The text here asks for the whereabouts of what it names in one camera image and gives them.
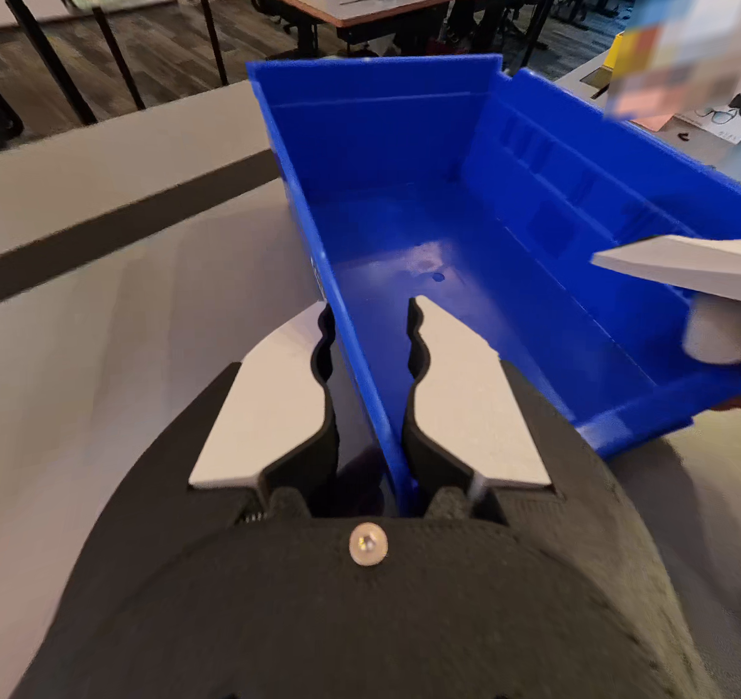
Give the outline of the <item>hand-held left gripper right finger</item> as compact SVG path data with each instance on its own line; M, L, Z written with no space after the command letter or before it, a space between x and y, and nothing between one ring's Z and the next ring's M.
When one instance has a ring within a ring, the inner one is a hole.
M502 515L499 494L551 497L553 482L499 353L427 296L409 299L403 453L420 495L459 494Z

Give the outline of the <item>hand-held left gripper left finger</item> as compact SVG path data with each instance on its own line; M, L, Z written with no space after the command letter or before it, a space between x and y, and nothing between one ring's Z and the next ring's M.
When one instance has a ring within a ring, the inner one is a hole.
M326 507L339 435L328 381L335 320L316 301L260 340L236 377L196 460L195 490L249 489L267 505L277 489Z

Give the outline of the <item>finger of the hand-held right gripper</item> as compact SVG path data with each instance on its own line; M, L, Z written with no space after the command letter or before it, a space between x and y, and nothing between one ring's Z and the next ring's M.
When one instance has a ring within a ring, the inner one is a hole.
M692 359L740 363L740 241L662 235L596 252L600 268L694 293L682 337Z

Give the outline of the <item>blue plastic bin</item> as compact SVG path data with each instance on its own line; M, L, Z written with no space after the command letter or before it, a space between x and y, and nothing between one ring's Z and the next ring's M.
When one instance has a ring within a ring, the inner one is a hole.
M247 64L399 507L409 299L514 364L604 459L739 395L681 347L690 293L590 263L657 235L738 239L739 184L498 55Z

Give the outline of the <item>grey side table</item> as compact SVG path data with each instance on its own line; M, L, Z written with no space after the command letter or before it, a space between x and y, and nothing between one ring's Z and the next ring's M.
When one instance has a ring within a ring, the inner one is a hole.
M609 51L602 52L560 77L556 84L594 107L604 109L607 93L602 88L607 85L612 75L612 71L604 65L608 55ZM659 130L647 129L637 123L633 126L661 139L701 164L740 182L739 144L720 139L710 131L676 117L669 119Z

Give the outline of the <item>grey table with dark edge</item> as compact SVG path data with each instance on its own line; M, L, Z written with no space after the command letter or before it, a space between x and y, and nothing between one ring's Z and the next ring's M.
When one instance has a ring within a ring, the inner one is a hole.
M276 15L297 31L296 49L273 59L314 59L320 25L332 27L348 47L401 33L410 36L408 55L422 54L437 37L449 6L461 0L254 0L258 11Z

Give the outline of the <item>black metal railing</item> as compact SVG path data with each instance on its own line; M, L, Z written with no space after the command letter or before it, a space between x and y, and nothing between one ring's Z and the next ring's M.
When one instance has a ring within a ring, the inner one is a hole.
M72 110L77 115L79 121L86 126L96 124L97 118L94 115L91 107L89 107L87 101L82 96L76 84L73 82L73 79L69 74L67 68L64 66L59 55L51 46L51 43L43 32L41 25L37 21L31 9L27 7L24 0L4 1L9 7L10 12L13 14L17 24L19 25L19 27L21 27L31 45L36 50L37 55L39 55L46 68L51 73L52 78L57 83L57 86L63 93L67 102L70 104ZM222 51L218 41L217 29L214 23L212 9L210 7L210 0L186 1L192 4L198 3L201 6L201 11L203 13L205 24L208 30L210 45L212 47L214 59L217 65L219 80L222 86L228 86L229 80L227 77L227 71L225 69ZM113 5L108 7L114 7L117 9L128 8L130 3L131 2L127 2L118 6ZM74 10L76 12L92 14L93 18L95 18L98 28L102 33L103 39L105 40L107 47L113 57L113 61L116 63L118 72L126 85L126 88L130 94L132 101L135 104L136 109L139 111L143 111L146 106L135 83L133 74L131 73L131 70L122 53L122 49L118 45L116 37L113 33L113 29L110 26L110 23L105 15L104 9L107 7L94 8L91 10L76 10L71 8L69 5L67 5L67 7L69 10Z

